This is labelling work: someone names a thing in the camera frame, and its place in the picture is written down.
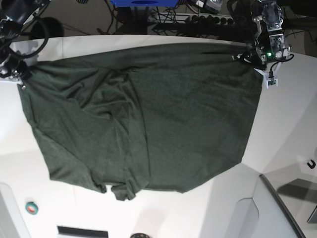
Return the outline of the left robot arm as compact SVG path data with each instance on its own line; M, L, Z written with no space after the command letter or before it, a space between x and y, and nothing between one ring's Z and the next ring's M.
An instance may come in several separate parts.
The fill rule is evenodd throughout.
M227 9L234 23L251 34L247 49L232 57L263 76L267 86L276 85L276 73L291 61L291 45L282 30L284 15L276 0L256 0L247 8L241 0L229 0Z

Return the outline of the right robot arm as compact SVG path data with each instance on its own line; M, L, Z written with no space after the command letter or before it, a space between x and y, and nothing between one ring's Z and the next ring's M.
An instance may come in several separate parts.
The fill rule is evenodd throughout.
M0 81L23 85L29 77L26 59L41 52L49 40L49 29L40 17L49 0L2 0L0 2ZM44 40L39 48L27 55L15 52L10 45L15 39L27 35L24 25L37 22L43 29Z

